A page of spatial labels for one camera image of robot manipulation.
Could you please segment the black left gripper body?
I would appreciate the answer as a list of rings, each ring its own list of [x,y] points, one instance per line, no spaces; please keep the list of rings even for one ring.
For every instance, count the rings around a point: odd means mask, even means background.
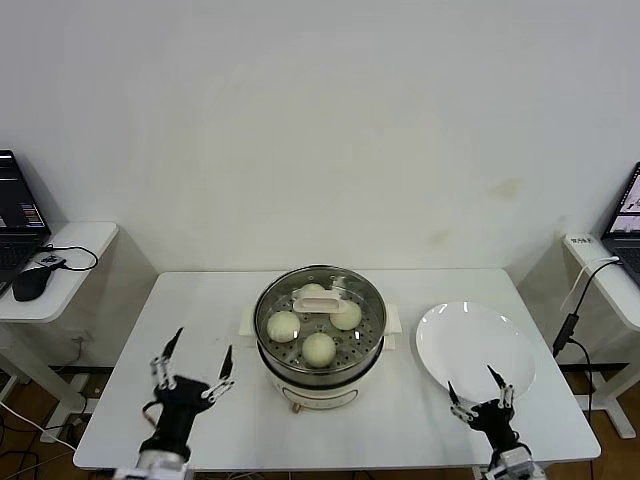
[[[187,445],[195,417],[210,408],[210,403],[202,394],[209,389],[203,382],[175,378],[173,389],[154,389],[155,399],[145,404],[142,413],[160,404],[162,411],[156,421],[154,433],[142,442],[139,452],[164,451],[169,453],[190,453]]]

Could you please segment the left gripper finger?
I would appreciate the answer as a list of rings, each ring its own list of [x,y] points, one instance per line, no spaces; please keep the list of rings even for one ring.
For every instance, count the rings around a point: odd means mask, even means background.
[[[159,390],[173,390],[177,386],[177,381],[171,367],[171,358],[182,332],[183,328],[179,328],[175,335],[166,343],[161,354],[150,361],[151,375],[156,388]]]
[[[218,381],[201,393],[201,398],[208,403],[216,403],[235,384],[233,346],[229,345],[222,363]]]

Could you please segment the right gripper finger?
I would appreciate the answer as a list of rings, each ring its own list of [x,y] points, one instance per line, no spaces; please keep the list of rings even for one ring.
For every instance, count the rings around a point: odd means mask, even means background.
[[[462,405],[462,403],[459,400],[459,397],[455,392],[455,389],[453,388],[450,382],[447,382],[447,386],[448,386],[449,399],[451,403],[450,405],[451,413],[454,416],[456,416],[458,419],[460,419],[462,422],[466,424],[470,424],[471,422],[474,421],[473,412]]]
[[[490,365],[487,366],[492,378],[499,387],[499,397],[497,407],[499,409],[511,409],[513,405],[514,386],[507,383],[504,378]]]

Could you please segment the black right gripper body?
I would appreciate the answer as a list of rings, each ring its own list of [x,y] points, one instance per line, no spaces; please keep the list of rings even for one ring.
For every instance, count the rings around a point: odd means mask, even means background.
[[[484,433],[494,451],[502,453],[520,445],[519,435],[510,426],[514,416],[512,407],[507,408],[494,399],[473,406],[471,413],[469,426]]]

